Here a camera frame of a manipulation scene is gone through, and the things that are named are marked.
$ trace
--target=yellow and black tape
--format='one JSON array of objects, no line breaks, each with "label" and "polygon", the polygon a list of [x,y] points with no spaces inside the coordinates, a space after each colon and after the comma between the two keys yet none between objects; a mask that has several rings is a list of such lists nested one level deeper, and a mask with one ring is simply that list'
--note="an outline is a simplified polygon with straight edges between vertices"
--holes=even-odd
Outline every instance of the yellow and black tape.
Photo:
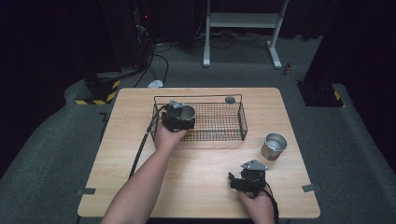
[{"label": "yellow and black tape", "polygon": [[109,95],[104,99],[76,99],[77,105],[108,105],[116,96],[117,88],[120,85],[120,80],[113,83]]}]

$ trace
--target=wooden table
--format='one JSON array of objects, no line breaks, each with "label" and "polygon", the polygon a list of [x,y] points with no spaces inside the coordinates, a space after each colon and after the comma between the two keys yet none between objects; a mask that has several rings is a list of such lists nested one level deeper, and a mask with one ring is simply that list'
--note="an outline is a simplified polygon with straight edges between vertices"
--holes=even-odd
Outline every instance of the wooden table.
[{"label": "wooden table", "polygon": [[[240,178],[240,165],[255,159],[269,167],[266,180],[277,200],[280,217],[318,217],[320,210],[315,193],[302,189],[311,182],[282,97],[275,88],[120,90],[86,186],[95,192],[83,194],[78,214],[102,217],[128,179],[136,151],[152,118],[154,96],[229,94],[243,96],[248,129],[245,141],[181,142],[169,162],[151,216],[248,217],[236,190],[230,188],[228,173]],[[261,154],[268,133],[282,133],[288,140],[287,149],[277,161],[268,161]],[[137,168],[153,151],[154,144],[149,137]]]}]

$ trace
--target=dark background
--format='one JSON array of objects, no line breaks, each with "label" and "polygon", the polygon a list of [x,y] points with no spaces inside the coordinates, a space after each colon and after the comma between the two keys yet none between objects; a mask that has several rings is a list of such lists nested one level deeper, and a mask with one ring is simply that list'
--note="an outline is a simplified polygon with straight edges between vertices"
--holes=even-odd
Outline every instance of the dark background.
[{"label": "dark background", "polygon": [[[134,1],[119,2],[131,5]],[[145,3],[141,13],[148,13],[147,26],[157,35],[191,43],[200,27],[200,33],[204,31],[205,17],[201,26],[199,21],[205,1],[204,6],[198,0],[136,2]],[[223,5],[221,2],[213,1],[212,9],[278,11],[279,7],[275,0],[251,0],[251,4],[243,4],[244,7],[237,1],[224,1]],[[126,48],[129,50],[126,52],[120,52],[117,47],[130,43],[125,38],[134,39],[134,31],[129,27],[132,15],[128,17],[124,12],[121,20],[126,23],[117,29],[125,32],[114,34],[112,32],[117,29],[108,21],[114,20],[117,10],[113,8],[113,13],[108,13],[110,7],[99,0],[90,0],[84,6],[79,4],[78,1],[60,0],[0,3],[1,175],[33,131],[65,104],[66,88],[84,78],[81,65],[94,74],[120,71],[141,60],[139,55],[136,56],[140,53],[136,45]],[[86,10],[84,13],[76,13],[82,8]],[[280,32],[285,38],[302,35],[309,39],[324,35],[307,81],[325,85],[336,82],[346,86],[369,133],[393,170],[396,157],[392,135],[396,133],[396,125],[392,76],[396,63],[396,35],[391,15],[395,9],[390,0],[294,0],[289,3]],[[71,15],[86,18],[80,20]],[[81,30],[86,33],[70,35],[67,32],[70,25],[76,25],[76,29],[82,26],[84,29]],[[71,50],[73,45],[82,47]]]}]

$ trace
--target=white stand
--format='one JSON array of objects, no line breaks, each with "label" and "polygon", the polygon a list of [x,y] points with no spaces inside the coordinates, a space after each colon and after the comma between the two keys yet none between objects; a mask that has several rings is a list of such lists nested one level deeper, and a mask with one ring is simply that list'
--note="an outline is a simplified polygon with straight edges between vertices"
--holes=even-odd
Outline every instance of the white stand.
[{"label": "white stand", "polygon": [[246,27],[246,28],[272,28],[274,34],[271,41],[267,41],[268,49],[276,69],[282,68],[277,56],[275,44],[279,30],[285,17],[289,0],[283,0],[279,13],[211,13],[210,0],[207,0],[206,31],[204,48],[204,67],[210,66],[210,27]]}]

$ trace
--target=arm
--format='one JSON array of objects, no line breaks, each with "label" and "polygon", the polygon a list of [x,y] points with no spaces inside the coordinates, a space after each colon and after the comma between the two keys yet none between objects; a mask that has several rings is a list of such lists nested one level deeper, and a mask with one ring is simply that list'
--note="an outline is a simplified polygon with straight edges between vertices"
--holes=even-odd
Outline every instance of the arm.
[{"label": "arm", "polygon": [[274,207],[270,198],[261,191],[255,198],[249,198],[245,192],[238,191],[239,199],[255,224],[274,224]]},{"label": "arm", "polygon": [[160,194],[169,158],[185,133],[171,133],[159,124],[156,150],[116,194],[102,223],[147,222]]}]

